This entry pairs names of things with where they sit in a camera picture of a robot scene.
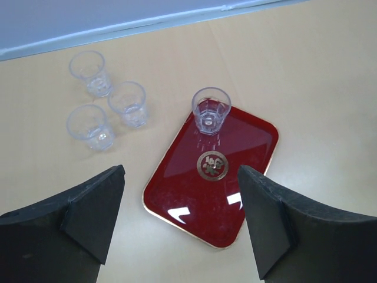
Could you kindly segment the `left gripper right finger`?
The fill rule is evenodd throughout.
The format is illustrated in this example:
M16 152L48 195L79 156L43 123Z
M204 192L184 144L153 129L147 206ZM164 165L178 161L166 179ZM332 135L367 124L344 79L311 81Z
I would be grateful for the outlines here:
M376 281L374 216L317 202L250 166L237 178L262 281Z

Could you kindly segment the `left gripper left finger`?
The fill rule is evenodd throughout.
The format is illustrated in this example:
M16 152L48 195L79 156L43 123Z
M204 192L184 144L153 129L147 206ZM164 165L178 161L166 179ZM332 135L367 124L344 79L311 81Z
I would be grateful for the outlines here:
M1 282L96 282L125 186L122 165L1 215Z

